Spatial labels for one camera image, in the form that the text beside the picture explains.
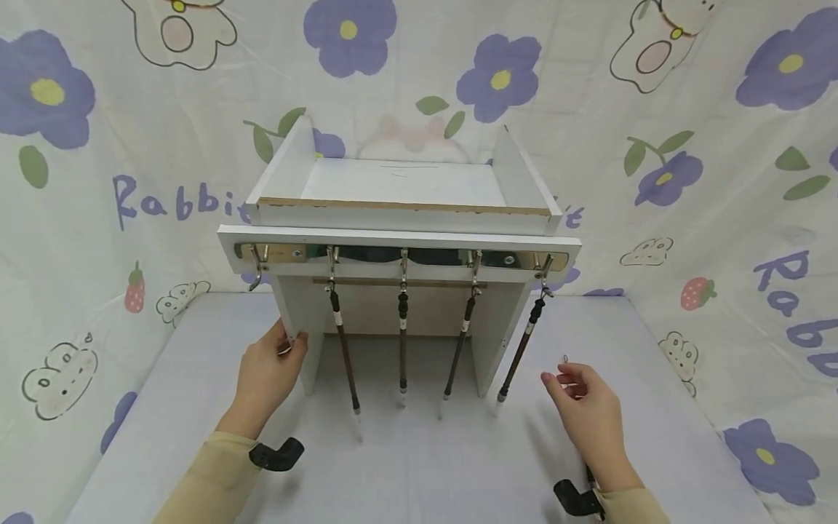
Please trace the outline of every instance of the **white table surface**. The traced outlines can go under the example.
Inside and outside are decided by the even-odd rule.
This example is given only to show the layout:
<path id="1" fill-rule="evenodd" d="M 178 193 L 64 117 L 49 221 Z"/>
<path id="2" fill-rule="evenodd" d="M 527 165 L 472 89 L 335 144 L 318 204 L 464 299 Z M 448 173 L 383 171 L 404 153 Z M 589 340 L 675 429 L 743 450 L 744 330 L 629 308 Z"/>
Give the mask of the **white table surface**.
<path id="1" fill-rule="evenodd" d="M 68 523 L 148 524 L 228 406 L 242 351 L 276 316 L 267 293 L 190 305 Z M 584 490 L 584 474 L 539 380 L 568 354 L 621 397 L 629 456 L 673 522 L 773 523 L 625 298 L 550 300 L 496 418 L 523 321 L 486 399 L 463 353 L 441 422 L 453 340 L 411 340 L 402 409 L 396 339 L 352 339 L 363 442 L 328 340 L 317 391 L 305 397 L 298 384 L 262 434 L 274 448 L 292 435 L 306 451 L 290 472 L 261 474 L 238 522 L 587 521 L 565 515 L 552 493 L 564 478 Z"/>

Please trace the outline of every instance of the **green leaf print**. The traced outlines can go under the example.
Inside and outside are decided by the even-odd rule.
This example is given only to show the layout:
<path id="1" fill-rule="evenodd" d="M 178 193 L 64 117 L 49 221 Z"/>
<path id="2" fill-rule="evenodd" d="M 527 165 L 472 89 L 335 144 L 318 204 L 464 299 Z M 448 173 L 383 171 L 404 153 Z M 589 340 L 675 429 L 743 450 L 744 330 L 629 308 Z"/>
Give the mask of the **green leaf print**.
<path id="1" fill-rule="evenodd" d="M 282 138 L 287 137 L 288 132 L 291 131 L 292 127 L 294 127 L 294 122 L 296 122 L 301 115 L 305 114 L 305 112 L 305 107 L 295 107 L 291 111 L 285 113 L 285 116 L 279 121 L 279 126 L 277 126 L 277 136 Z"/>
<path id="2" fill-rule="evenodd" d="M 256 154 L 265 163 L 270 163 L 273 158 L 273 144 L 268 138 L 267 133 L 261 127 L 253 128 L 253 147 L 256 148 Z"/>
<path id="3" fill-rule="evenodd" d="M 625 160 L 623 160 L 623 168 L 626 171 L 626 176 L 633 175 L 640 167 L 640 164 L 643 163 L 644 158 L 646 158 L 646 147 L 640 142 L 632 143 L 631 147 L 628 148 Z"/>
<path id="4" fill-rule="evenodd" d="M 795 185 L 786 191 L 783 200 L 800 200 L 820 192 L 832 180 L 825 174 L 819 174 Z"/>
<path id="5" fill-rule="evenodd" d="M 777 169 L 783 171 L 805 171 L 810 167 L 806 157 L 794 146 L 783 151 L 783 154 L 777 157 L 774 165 L 777 166 Z"/>
<path id="6" fill-rule="evenodd" d="M 660 144 L 658 152 L 660 154 L 672 153 L 676 149 L 683 146 L 687 140 L 692 138 L 694 134 L 696 134 L 696 132 L 694 131 L 677 132 L 676 134 L 664 140 L 664 143 Z"/>
<path id="7" fill-rule="evenodd" d="M 637 19 L 642 20 L 644 16 L 646 16 L 646 11 L 649 10 L 649 3 L 652 0 L 644 0 L 643 7 L 640 8 L 640 13 L 637 14 Z"/>
<path id="8" fill-rule="evenodd" d="M 416 103 L 416 109 L 423 115 L 431 116 L 448 109 L 448 102 L 439 96 L 426 96 Z"/>
<path id="9" fill-rule="evenodd" d="M 23 146 L 18 152 L 20 171 L 23 177 L 35 189 L 46 187 L 49 179 L 49 165 L 46 158 L 35 146 Z"/>
<path id="10" fill-rule="evenodd" d="M 448 125 L 445 126 L 445 133 L 443 136 L 446 140 L 453 137 L 457 134 L 457 131 L 460 130 L 460 127 L 463 126 L 463 122 L 466 120 L 466 112 L 465 111 L 458 111 L 454 113 L 454 116 L 451 117 L 451 120 L 448 121 Z"/>

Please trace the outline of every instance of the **strawberry print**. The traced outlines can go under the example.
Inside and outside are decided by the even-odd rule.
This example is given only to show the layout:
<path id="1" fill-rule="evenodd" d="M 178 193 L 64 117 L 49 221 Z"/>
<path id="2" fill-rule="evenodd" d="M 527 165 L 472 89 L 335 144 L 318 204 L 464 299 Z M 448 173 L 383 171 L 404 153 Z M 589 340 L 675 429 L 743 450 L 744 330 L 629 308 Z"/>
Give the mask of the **strawberry print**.
<path id="1" fill-rule="evenodd" d="M 707 304 L 707 301 L 715 296 L 715 283 L 704 277 L 696 277 L 684 286 L 684 291 L 681 292 L 681 307 L 693 311 Z"/>
<path id="2" fill-rule="evenodd" d="M 128 289 L 125 290 L 125 309 L 128 313 L 139 313 L 146 298 L 146 281 L 142 278 L 140 261 L 128 275 Z"/>

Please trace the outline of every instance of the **metal hook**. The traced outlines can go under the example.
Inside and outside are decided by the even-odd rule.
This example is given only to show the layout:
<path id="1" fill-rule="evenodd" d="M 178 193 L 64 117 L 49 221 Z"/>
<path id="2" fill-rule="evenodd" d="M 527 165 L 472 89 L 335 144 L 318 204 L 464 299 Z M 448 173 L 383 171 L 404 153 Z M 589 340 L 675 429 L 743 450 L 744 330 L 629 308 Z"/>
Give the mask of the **metal hook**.
<path id="1" fill-rule="evenodd" d="M 326 282 L 326 293 L 334 291 L 334 264 L 338 260 L 340 247 L 326 246 L 326 257 L 328 258 L 328 282 Z"/>
<path id="2" fill-rule="evenodd" d="M 256 244 L 251 244 L 251 255 L 253 255 L 253 260 L 256 261 L 256 278 L 253 279 L 250 287 L 247 288 L 248 292 L 258 288 L 259 284 L 261 284 L 262 264 L 267 264 L 268 249 L 270 249 L 270 245 L 265 244 L 265 259 L 262 260 L 259 256 L 259 252 L 256 250 Z"/>
<path id="3" fill-rule="evenodd" d="M 401 249 L 401 291 L 407 291 L 407 248 Z"/>
<path id="4" fill-rule="evenodd" d="M 553 265 L 553 256 L 548 254 L 544 259 L 544 266 L 541 267 L 541 297 L 553 298 L 553 292 L 547 286 L 547 273 L 550 272 L 550 267 Z"/>
<path id="5" fill-rule="evenodd" d="M 482 293 L 477 282 L 477 273 L 480 271 L 480 261 L 483 260 L 483 250 L 478 249 L 474 252 L 474 261 L 472 266 L 472 295 L 477 296 Z"/>

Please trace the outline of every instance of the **white wooden brush rack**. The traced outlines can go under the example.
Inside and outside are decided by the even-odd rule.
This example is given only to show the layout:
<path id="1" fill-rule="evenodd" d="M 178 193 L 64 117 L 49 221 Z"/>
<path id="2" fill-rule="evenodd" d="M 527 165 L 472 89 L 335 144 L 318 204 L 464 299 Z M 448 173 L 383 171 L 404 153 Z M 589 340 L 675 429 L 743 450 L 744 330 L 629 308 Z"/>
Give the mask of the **white wooden brush rack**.
<path id="1" fill-rule="evenodd" d="M 303 115 L 246 208 L 251 226 L 222 226 L 218 235 L 234 272 L 270 275 L 288 333 L 309 333 L 301 373 L 308 394 L 323 336 L 335 329 L 324 292 L 331 271 L 348 334 L 397 335 L 406 277 L 409 334 L 453 338 L 476 269 L 482 294 L 470 334 L 482 397 L 530 291 L 548 271 L 561 281 L 581 247 L 576 238 L 555 236 L 561 211 L 505 127 L 493 165 L 318 158 Z M 337 252 L 331 265 L 329 246 Z"/>

